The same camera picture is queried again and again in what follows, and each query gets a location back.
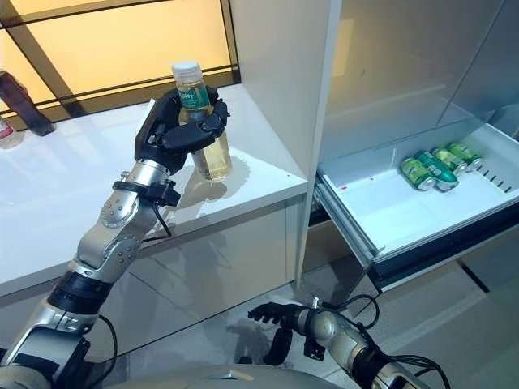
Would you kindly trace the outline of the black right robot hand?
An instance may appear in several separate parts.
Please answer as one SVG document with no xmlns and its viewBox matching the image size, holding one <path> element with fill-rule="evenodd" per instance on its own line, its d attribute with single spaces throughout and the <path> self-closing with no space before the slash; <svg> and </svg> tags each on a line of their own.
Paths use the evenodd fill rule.
<svg viewBox="0 0 519 389">
<path fill-rule="evenodd" d="M 277 325 L 277 331 L 273 337 L 268 353 L 263 356 L 263 363 L 270 366 L 279 366 L 287 358 L 293 339 L 293 332 L 304 334 L 300 318 L 308 307 L 297 304 L 280 304 L 269 302 L 257 306 L 247 313 L 249 319 L 256 322 L 271 322 Z"/>
</svg>

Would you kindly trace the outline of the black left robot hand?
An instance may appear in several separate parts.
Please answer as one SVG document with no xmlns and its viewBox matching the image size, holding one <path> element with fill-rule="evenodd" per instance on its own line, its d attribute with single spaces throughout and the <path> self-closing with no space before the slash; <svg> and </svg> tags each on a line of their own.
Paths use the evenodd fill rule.
<svg viewBox="0 0 519 389">
<path fill-rule="evenodd" d="M 180 125 L 182 105 L 178 90 L 174 88 L 162 95 L 135 137 L 135 159 L 154 161 L 174 174 L 182 169 L 189 153 L 215 143 L 224 132 L 229 113 L 215 88 L 208 88 L 208 97 L 212 113 Z"/>
</svg>

